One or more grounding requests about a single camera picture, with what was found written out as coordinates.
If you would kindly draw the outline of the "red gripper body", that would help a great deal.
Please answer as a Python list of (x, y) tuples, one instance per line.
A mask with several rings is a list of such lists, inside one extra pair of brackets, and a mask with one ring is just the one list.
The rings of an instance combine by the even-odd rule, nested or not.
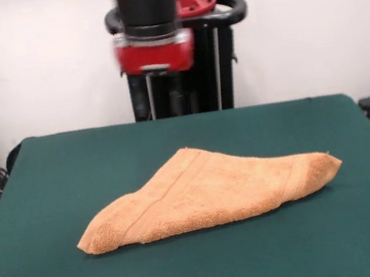
[(116, 46), (115, 55), (121, 70), (126, 74), (189, 70), (194, 61), (194, 35), (191, 30), (179, 31), (175, 41), (165, 45)]

